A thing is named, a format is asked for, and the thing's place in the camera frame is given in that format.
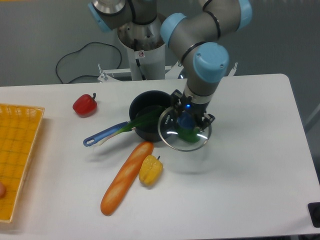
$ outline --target black cable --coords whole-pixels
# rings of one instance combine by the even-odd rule
[[[71,55],[71,54],[76,54],[76,53],[79,53],[81,52],[83,49],[85,49],[87,46],[91,45],[91,44],[101,44],[101,45],[105,45],[105,46],[108,46],[108,47],[112,47],[114,49],[116,49],[119,54],[120,54],[120,62],[118,64],[118,66],[116,67],[116,69],[119,69],[121,63],[122,63],[122,54],[121,54],[121,51],[119,50],[119,48],[117,48],[116,46],[114,45],[111,45],[111,44],[108,44],[108,43],[103,43],[103,42],[99,42],[99,41],[92,41],[92,42],[89,42],[87,43],[86,45],[84,45],[82,48],[80,48],[79,50],[77,51],[74,51],[74,52],[70,52],[66,55],[64,55],[62,58],[60,58],[60,60],[57,62],[56,66],[55,66],[55,74],[56,76],[58,77],[58,79],[60,80],[60,82],[62,84],[64,84],[64,82],[61,80],[59,74],[58,74],[58,65],[59,63],[62,61],[62,59],[64,59],[65,57]],[[77,80],[77,79],[80,79],[80,78],[84,78],[84,77],[92,77],[92,78],[98,78],[99,76],[97,75],[81,75],[81,76],[77,76],[76,78],[72,79],[71,81],[67,82],[67,84],[71,84],[73,81]]]

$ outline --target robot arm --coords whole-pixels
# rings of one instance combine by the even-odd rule
[[[227,50],[212,41],[246,26],[252,8],[248,0],[208,0],[202,10],[192,19],[182,13],[169,16],[160,33],[188,76],[183,94],[173,93],[174,108],[178,115],[188,112],[205,129],[214,120],[204,117],[206,108],[229,64]]]
[[[130,22],[147,25],[157,18],[156,0],[94,0],[88,7],[103,32]]]

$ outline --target blue handle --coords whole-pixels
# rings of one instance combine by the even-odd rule
[[[101,141],[102,139],[110,136],[111,134],[114,134],[116,131],[122,129],[127,124],[128,124],[128,122],[124,121],[124,122],[121,122],[117,125],[109,127],[106,130],[98,132],[97,134],[90,136],[90,137],[86,138],[85,140],[83,140],[83,145],[85,145],[86,147],[90,147],[90,146],[96,144],[97,142]]]

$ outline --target blue joint cap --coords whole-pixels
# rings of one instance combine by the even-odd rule
[[[94,6],[92,5],[91,2],[88,4],[88,8],[90,9],[90,12],[92,13],[92,16],[93,16],[94,20],[96,21],[96,23],[98,24],[98,26],[101,29],[101,31],[104,32],[104,33],[111,32],[112,30],[101,19],[101,17],[97,13],[96,9],[94,8]]]
[[[218,83],[229,65],[227,50],[215,42],[200,45],[193,56],[195,73],[207,83]]]
[[[240,25],[237,30],[247,26],[252,19],[252,7],[249,0],[239,0],[241,9]]]
[[[160,34],[163,41],[168,47],[170,44],[171,35],[174,32],[176,26],[185,18],[186,16],[182,13],[174,13],[168,16],[167,19],[162,23]]]

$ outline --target black object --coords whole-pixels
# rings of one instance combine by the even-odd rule
[[[81,52],[83,49],[85,49],[87,46],[93,45],[93,44],[104,45],[104,46],[112,47],[112,48],[116,49],[116,50],[118,51],[118,53],[119,53],[119,56],[120,56],[120,61],[119,61],[118,66],[116,67],[116,69],[118,69],[118,68],[120,67],[120,65],[121,65],[121,63],[122,63],[122,54],[121,54],[121,51],[119,50],[119,48],[117,48],[116,46],[113,46],[113,45],[111,45],[111,44],[108,44],[108,43],[103,43],[103,42],[99,42],[99,41],[92,41],[92,42],[89,42],[89,43],[87,43],[86,45],[84,45],[84,46],[83,46],[82,48],[80,48],[79,50],[74,51],[74,52],[70,52],[70,53],[64,55],[64,56],[63,56],[62,58],[60,58],[60,60],[57,62],[57,64],[55,65],[55,74],[56,74],[56,76],[58,77],[59,81],[60,81],[62,84],[64,84],[64,82],[62,81],[62,79],[60,78],[60,76],[59,76],[59,74],[58,74],[58,65],[59,65],[59,63],[60,63],[65,57],[67,57],[67,56],[69,56],[69,55],[72,55],[72,54],[79,53],[79,52]],[[99,75],[81,75],[81,76],[77,76],[76,78],[68,81],[67,84],[71,84],[71,83],[73,83],[75,80],[78,80],[78,79],[83,78],[83,77],[98,78]]]
[[[129,117],[132,121],[136,117],[146,114],[156,108],[168,108],[170,106],[170,95],[168,93],[158,90],[145,91],[132,101],[129,108]],[[161,137],[158,133],[158,123],[136,127],[135,132],[146,141],[161,141]]]
[[[308,204],[312,224],[316,228],[320,228],[320,202],[312,202]]]

